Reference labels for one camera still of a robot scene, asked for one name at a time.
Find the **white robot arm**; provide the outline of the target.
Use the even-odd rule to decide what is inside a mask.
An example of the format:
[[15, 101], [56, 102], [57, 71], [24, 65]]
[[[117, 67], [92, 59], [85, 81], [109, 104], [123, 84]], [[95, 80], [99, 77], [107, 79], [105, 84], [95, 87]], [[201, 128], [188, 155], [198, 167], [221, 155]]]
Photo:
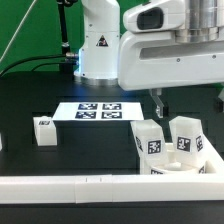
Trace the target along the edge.
[[224, 82], [224, 0], [148, 0], [125, 13], [117, 0], [81, 0], [84, 44], [75, 80], [149, 90]]

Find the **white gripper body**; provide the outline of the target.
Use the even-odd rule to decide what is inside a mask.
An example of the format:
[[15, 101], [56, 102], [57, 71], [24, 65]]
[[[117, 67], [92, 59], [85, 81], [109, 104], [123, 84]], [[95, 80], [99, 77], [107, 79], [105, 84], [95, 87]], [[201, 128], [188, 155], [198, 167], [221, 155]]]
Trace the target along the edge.
[[149, 0], [123, 15], [125, 90], [224, 82], [224, 0]]

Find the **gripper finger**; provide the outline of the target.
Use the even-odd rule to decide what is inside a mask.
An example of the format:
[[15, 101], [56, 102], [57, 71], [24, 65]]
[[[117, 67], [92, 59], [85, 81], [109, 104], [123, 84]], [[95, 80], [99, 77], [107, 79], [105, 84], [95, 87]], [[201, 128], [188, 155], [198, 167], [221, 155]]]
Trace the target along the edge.
[[156, 89], [150, 89], [149, 93], [156, 104], [156, 114], [159, 118], [164, 117], [164, 104], [162, 100], [160, 99], [162, 95], [162, 89], [161, 88], [156, 88]]
[[216, 99], [216, 109], [218, 112], [224, 112], [224, 88], [221, 90], [218, 98]]

